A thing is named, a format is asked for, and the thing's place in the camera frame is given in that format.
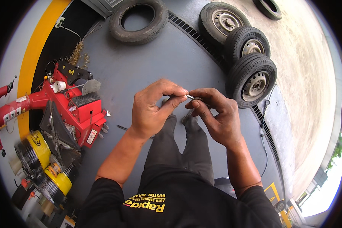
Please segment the hand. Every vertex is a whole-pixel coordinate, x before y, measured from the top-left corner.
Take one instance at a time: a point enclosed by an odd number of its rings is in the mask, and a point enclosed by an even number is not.
[[[132,135],[142,140],[149,139],[158,133],[167,117],[186,101],[188,91],[166,79],[160,79],[150,84],[146,89],[134,96],[132,125],[129,130]],[[171,98],[162,106],[156,106],[156,102],[162,97],[170,95]]]
[[[195,89],[189,94],[202,98],[211,108],[219,112],[214,117],[205,103],[200,100],[192,100],[185,105],[187,109],[195,108],[192,116],[201,117],[210,136],[229,150],[234,150],[236,146],[239,146],[243,136],[237,102],[226,98],[214,88]]]

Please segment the wheel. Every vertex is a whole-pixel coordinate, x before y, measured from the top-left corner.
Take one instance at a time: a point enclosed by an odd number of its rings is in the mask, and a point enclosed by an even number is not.
[[[223,2],[206,4],[199,15],[200,33],[216,47],[221,47],[235,28],[249,25],[247,18],[235,7]]]
[[[269,57],[251,53],[240,58],[231,69],[225,91],[237,102],[238,108],[249,108],[270,93],[276,77],[276,66]]]
[[[286,207],[286,202],[285,200],[280,200],[276,205],[275,208],[278,212],[283,211]]]
[[[128,31],[124,28],[127,13],[131,11],[150,10],[154,12],[151,23],[137,31]],[[165,27],[169,11],[159,0],[130,0],[117,9],[109,21],[110,34],[117,40],[127,44],[145,44],[155,39]]]
[[[282,14],[278,5],[274,0],[252,0],[257,9],[271,20],[278,21],[282,18]]]
[[[224,58],[231,65],[249,53],[262,53],[270,57],[270,45],[265,34],[252,26],[234,29],[224,43]]]

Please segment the person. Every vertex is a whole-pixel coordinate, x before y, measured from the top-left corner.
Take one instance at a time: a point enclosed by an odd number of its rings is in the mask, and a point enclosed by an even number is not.
[[[173,110],[186,94],[202,98],[185,107],[187,143],[180,154],[173,139]],[[156,102],[170,98],[161,107]],[[219,114],[213,116],[208,106]],[[238,199],[215,188],[205,132],[226,147],[230,183]],[[144,143],[152,136],[137,194],[122,187]],[[264,193],[261,177],[241,134],[237,103],[213,88],[187,91],[161,79],[134,96],[132,125],[100,166],[82,205],[77,227],[282,227]]]

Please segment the steel wheel rim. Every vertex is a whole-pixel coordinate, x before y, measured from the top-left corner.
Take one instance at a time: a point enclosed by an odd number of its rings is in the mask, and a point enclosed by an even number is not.
[[[242,99],[244,101],[255,101],[267,90],[270,74],[266,71],[259,71],[252,75],[244,84]]]
[[[242,20],[228,9],[217,9],[212,14],[213,24],[223,35],[228,34],[235,28],[244,25]]]
[[[262,43],[258,39],[250,39],[245,43],[242,49],[241,57],[248,55],[250,53],[265,54],[265,49],[263,48]]]

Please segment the dark gray pants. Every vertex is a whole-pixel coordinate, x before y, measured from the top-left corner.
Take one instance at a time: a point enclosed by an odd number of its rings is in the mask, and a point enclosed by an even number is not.
[[[173,138],[176,116],[171,114],[163,128],[155,135],[144,167],[171,165],[200,174],[214,186],[214,173],[209,153],[208,139],[198,125],[198,118],[188,116],[185,124],[186,146],[181,154]]]

